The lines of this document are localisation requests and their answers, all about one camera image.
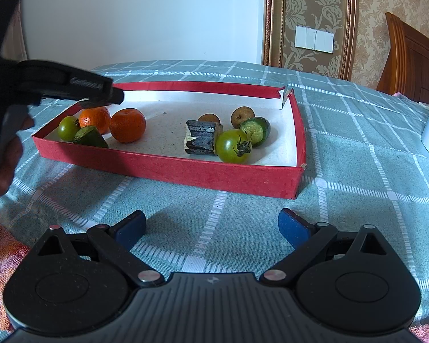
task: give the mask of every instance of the light switch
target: light switch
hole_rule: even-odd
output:
[[[316,40],[316,29],[307,28],[307,39],[305,40],[305,46],[307,49],[315,50]]]
[[[324,40],[324,51],[327,53],[333,53],[333,33],[326,32]]]
[[[295,27],[295,47],[306,47],[305,43],[307,42],[307,27]]]
[[[316,31],[315,50],[325,51],[326,49],[326,32]]]

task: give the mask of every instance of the gold trim molding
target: gold trim molding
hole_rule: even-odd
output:
[[[283,65],[283,38],[285,33],[286,0],[264,2],[264,47],[262,64],[281,67]],[[350,80],[356,47],[358,0],[346,0],[345,31],[339,79]]]

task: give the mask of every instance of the metal screw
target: metal screw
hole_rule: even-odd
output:
[[[149,269],[147,271],[141,271],[138,274],[138,278],[140,279],[140,281],[142,282],[153,282],[153,281],[157,281],[162,275],[155,271],[154,269]]]
[[[286,278],[286,274],[281,269],[269,269],[264,272],[264,277],[268,281],[281,281]]]

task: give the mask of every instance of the white wall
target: white wall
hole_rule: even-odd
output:
[[[263,0],[22,0],[30,59],[261,63]]]

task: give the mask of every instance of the checkered tablecloth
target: checkered tablecloth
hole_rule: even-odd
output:
[[[292,251],[277,228],[284,207],[339,230],[371,223],[421,287],[415,323],[429,321],[429,153],[420,141],[429,111],[350,82],[249,63],[147,61],[95,71],[115,82],[294,88],[307,136],[308,168],[299,196],[293,201],[217,192],[67,165],[42,158],[31,133],[22,131],[24,156],[0,199],[0,223],[18,240],[32,245],[50,224],[79,232],[86,223],[113,224],[140,209],[147,234],[132,252],[166,277],[172,271],[259,276]],[[69,105],[46,99],[31,108],[35,129]]]

